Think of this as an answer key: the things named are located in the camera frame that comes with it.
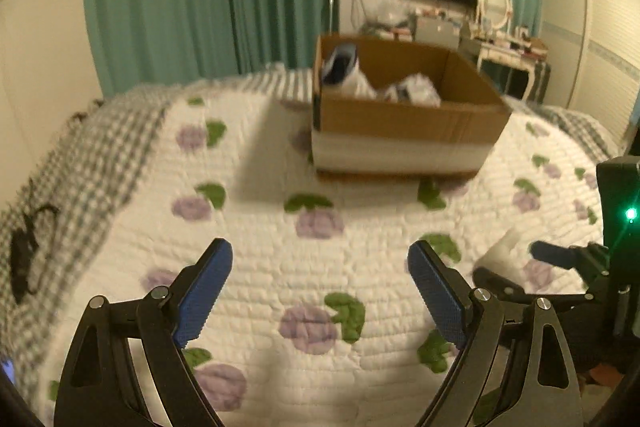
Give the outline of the tissue paper pack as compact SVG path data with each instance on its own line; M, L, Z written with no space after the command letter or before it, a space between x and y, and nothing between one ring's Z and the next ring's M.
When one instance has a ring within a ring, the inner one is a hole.
M387 102L407 102L412 105L438 107L442 99L434 83L422 74L410 75L393 83L383 94Z

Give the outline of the light blue white sock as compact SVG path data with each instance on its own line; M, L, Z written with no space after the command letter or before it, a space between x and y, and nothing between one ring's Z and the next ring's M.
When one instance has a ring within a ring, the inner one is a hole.
M323 90L346 98L376 98L376 91L360 69L358 48L352 42L340 43L323 61L320 86Z

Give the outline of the white foam cylinder piece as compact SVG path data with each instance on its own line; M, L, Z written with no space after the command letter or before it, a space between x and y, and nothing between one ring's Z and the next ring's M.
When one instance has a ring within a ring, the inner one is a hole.
M518 245L521 234L516 228L510 228L488 251L477 259L475 269L488 269L506 277L514 270L512 251Z

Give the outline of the white floral quilt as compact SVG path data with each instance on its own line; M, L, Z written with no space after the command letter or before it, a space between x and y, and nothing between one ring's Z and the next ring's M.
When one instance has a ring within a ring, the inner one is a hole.
M88 300L142 297L217 237L232 245L232 272L186 356L229 426L414 425L456 356L407 270L418 239L463 274L506 242L529 291L582 289L577 274L528 252L537 239L602 237L596 167L547 121L513 114L480 173L457 183L321 180L309 127L304 106L263 94L169 107L41 369L46 425Z

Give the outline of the open cardboard box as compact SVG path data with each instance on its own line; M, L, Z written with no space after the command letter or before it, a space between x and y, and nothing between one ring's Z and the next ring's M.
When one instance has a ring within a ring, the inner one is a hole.
M342 44L383 90L411 75L434 84L437 106L361 98L330 88L321 69ZM475 176L502 135L510 108L458 52L417 42L324 35L312 77L311 154L322 173L354 176Z

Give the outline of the white dressing table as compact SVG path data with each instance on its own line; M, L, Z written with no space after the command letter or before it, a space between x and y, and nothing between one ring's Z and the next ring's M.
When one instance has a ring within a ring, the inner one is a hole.
M491 62L527 72L527 83L522 100L529 100L529 95L533 93L536 81L536 60L527 57L523 53L468 37L460 38L459 51L475 58L477 72L482 70L484 62Z

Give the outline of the white louvered wardrobe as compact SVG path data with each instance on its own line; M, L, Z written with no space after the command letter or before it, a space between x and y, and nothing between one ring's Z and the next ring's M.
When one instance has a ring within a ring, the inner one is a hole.
M629 141L639 96L639 0L542 0L551 67L544 104L597 119Z

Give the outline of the grey mini fridge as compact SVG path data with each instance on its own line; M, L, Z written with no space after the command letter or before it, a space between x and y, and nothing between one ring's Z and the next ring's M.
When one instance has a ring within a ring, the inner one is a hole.
M414 22L413 40L430 46L456 50L459 46L459 31L449 20L419 16Z

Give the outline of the white oval vanity mirror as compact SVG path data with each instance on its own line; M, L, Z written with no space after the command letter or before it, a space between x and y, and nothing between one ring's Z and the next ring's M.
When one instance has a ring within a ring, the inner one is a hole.
M512 15L511 0L477 0L476 23L484 32L507 30Z

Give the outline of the white stick vacuum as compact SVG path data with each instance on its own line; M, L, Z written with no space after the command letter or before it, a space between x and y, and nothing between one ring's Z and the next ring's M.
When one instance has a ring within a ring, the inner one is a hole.
M334 33L334 12L336 0L328 0L328 9L326 10L326 33L331 35Z

